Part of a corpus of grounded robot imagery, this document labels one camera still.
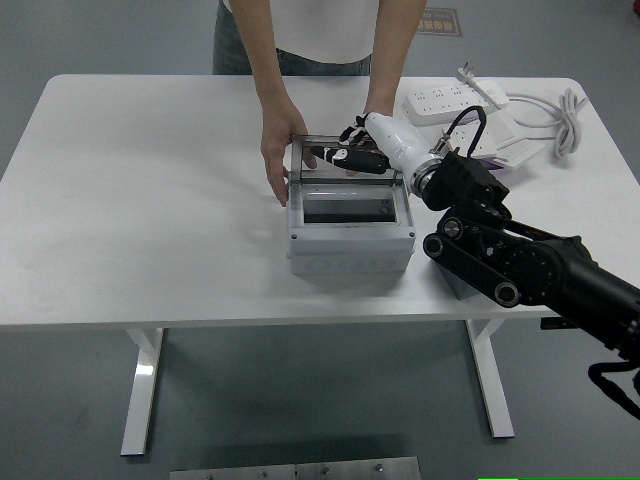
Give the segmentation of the person's right hand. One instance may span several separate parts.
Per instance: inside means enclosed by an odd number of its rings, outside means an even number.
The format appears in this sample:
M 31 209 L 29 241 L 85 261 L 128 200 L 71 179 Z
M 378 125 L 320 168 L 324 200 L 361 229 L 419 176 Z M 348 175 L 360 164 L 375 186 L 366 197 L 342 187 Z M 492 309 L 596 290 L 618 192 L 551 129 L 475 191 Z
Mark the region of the person's right hand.
M 267 181 L 282 207 L 289 200 L 289 170 L 284 165 L 286 147 L 294 136 L 308 134 L 306 123 L 297 107 L 288 99 L 262 104 L 262 136 L 260 151 Z

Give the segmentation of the person's left hand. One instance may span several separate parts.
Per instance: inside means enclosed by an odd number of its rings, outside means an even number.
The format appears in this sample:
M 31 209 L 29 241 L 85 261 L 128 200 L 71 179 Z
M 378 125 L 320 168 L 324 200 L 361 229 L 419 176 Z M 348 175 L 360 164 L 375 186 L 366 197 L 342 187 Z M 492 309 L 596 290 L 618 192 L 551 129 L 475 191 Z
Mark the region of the person's left hand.
M 372 113 L 384 116 L 392 116 L 395 102 L 395 93 L 386 91 L 370 91 L 367 94 L 365 105 L 361 114 L 357 115 L 351 125 L 346 127 L 339 136 L 342 145 L 351 147 L 368 147 L 374 143 L 373 138 L 366 129 L 366 119 Z

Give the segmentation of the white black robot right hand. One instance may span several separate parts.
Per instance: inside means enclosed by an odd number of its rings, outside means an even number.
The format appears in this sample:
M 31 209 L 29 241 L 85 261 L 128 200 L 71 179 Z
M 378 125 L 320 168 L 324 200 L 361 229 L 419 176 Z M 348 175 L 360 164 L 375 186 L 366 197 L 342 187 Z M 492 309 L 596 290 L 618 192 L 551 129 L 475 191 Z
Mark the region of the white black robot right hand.
M 335 146 L 312 146 L 310 153 L 348 171 L 376 175 L 398 171 L 415 195 L 442 162 L 414 126 L 375 112 L 358 116 Z

